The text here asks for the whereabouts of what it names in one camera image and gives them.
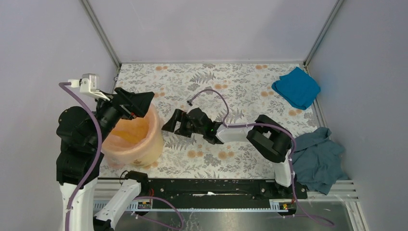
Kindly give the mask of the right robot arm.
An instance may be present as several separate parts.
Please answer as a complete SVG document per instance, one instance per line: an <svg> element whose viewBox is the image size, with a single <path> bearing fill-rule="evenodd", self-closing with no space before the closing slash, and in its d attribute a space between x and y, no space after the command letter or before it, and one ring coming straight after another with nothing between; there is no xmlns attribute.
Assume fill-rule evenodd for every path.
<svg viewBox="0 0 408 231"><path fill-rule="evenodd" d="M250 142L254 148L272 163L276 192L288 198L295 192L294 171L290 156L294 150L291 133L266 115L259 115L254 123L229 124L211 120L200 108L188 112L177 109L162 126L163 131L183 137L202 135L210 144Z"/></svg>

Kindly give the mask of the floral patterned table mat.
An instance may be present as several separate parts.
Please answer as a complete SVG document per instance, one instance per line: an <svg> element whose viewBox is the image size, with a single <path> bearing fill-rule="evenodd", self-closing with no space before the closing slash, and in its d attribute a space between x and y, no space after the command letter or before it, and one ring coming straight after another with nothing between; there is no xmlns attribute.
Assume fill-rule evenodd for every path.
<svg viewBox="0 0 408 231"><path fill-rule="evenodd" d="M272 179L273 163L247 141L248 131L266 115L294 137L319 127L314 108L291 106L272 89L281 76L298 64L124 64L117 86L139 93L152 91L161 123L179 109L199 108L216 122L221 144L210 144L202 134L190 137L163 131L161 156L145 167L124 165L105 157L100 176L119 177L128 170L151 178Z"/></svg>

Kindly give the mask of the bright blue folded cloth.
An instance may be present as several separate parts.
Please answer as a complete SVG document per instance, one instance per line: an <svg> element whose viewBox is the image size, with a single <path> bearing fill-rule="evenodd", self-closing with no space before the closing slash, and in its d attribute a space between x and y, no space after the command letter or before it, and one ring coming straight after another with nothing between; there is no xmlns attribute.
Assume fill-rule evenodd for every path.
<svg viewBox="0 0 408 231"><path fill-rule="evenodd" d="M300 110L309 108L321 91L318 83L299 67L280 76L271 87L292 107Z"/></svg>

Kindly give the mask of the dark teal crumpled cloth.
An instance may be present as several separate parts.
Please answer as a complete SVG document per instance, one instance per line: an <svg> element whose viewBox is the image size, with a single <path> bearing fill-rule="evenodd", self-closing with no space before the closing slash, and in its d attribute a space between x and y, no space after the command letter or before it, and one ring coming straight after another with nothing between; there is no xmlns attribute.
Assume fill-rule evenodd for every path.
<svg viewBox="0 0 408 231"><path fill-rule="evenodd" d="M297 181L310 191L328 195L337 180L348 176L341 166L341 154L345 148L330 139L331 130L326 127L300 135L295 139L292 156Z"/></svg>

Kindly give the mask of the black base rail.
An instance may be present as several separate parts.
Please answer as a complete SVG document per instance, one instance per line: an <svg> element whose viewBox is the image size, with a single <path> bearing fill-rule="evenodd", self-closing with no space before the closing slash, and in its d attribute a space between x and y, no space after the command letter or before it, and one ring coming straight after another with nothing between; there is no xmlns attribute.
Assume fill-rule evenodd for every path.
<svg viewBox="0 0 408 231"><path fill-rule="evenodd" d="M139 196L153 196L153 208L267 209L270 200L306 199L305 186L284 187L274 180L149 179Z"/></svg>

